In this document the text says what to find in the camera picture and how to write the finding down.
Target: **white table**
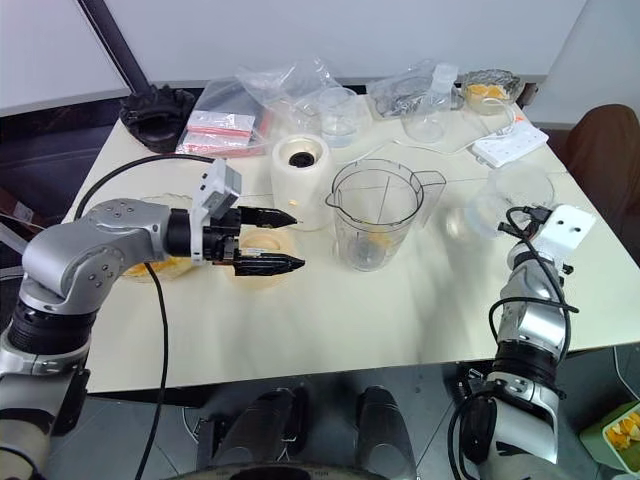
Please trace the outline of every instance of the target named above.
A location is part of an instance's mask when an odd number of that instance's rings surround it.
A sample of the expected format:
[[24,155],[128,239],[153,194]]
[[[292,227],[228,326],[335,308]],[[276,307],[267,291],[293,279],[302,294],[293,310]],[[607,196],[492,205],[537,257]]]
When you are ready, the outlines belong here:
[[[346,162],[389,138],[408,142],[399,122],[375,123],[358,145],[335,157]],[[450,151],[462,144],[449,145]],[[149,154],[118,122],[76,202],[108,171]],[[343,266],[328,228],[290,230],[307,264],[271,289],[239,288],[222,267],[210,266],[165,282],[168,386],[493,357],[487,312],[507,281],[514,239],[480,240],[460,221],[460,207],[482,187],[488,169],[468,152],[444,156],[389,144],[375,156],[445,176],[448,184],[427,226],[413,228],[397,256],[376,272]],[[640,269],[548,147],[526,160],[549,173],[557,201],[598,217],[570,259],[575,273],[567,279],[566,297],[581,310],[572,316],[571,349],[640,340]],[[229,164],[243,176],[245,197],[238,203],[269,205],[268,158]],[[107,183],[90,205],[116,197],[189,195],[205,168],[182,160],[137,167]],[[161,359],[154,287],[119,280],[93,328],[89,390],[157,388]]]

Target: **clear plastic pitcher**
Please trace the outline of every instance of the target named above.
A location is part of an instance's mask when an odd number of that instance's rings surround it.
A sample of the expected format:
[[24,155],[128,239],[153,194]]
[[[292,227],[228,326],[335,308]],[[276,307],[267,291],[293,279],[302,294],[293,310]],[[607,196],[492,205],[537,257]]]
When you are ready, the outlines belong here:
[[412,222],[418,216],[426,222],[444,184],[438,172],[414,173],[390,160],[363,159],[345,166],[326,200],[335,209],[340,258],[365,272],[382,268]]

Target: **white power strip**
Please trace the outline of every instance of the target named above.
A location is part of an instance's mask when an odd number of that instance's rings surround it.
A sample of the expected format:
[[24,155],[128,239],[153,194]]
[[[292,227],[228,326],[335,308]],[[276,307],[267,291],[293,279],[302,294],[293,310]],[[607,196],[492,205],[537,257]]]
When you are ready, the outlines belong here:
[[471,146],[471,152],[481,162],[497,168],[533,152],[547,143],[547,140],[549,136],[546,133],[529,122],[520,121],[506,137],[497,137],[494,134],[478,140]]

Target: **lid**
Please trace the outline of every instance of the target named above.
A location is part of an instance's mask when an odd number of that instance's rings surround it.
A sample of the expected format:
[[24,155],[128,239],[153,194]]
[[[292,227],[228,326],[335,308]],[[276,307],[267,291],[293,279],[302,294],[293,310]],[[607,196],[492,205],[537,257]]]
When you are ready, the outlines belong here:
[[431,90],[448,93],[458,78],[458,67],[450,63],[439,63],[433,71]]

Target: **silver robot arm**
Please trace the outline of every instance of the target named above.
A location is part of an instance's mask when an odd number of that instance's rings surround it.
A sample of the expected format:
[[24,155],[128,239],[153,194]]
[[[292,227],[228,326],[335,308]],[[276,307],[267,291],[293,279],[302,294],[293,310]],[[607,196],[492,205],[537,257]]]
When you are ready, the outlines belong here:
[[277,228],[295,219],[279,210],[230,208],[239,187],[239,175],[216,160],[191,213],[110,200],[29,243],[19,301],[0,335],[0,479],[31,478],[45,464],[50,436],[75,426],[89,379],[91,327],[128,268],[169,255],[233,265],[236,275],[274,275],[304,265],[281,254],[242,255],[242,223]]
[[573,270],[564,261],[595,219],[568,205],[553,212],[524,210],[530,215],[524,231],[513,224],[501,227],[518,238],[524,236],[546,271],[526,243],[519,242],[510,251],[512,273],[500,293],[498,352],[483,387],[460,410],[461,449],[486,480],[569,478],[555,465],[559,406],[555,378],[568,350],[570,324],[563,309],[549,302],[565,303],[560,272]]

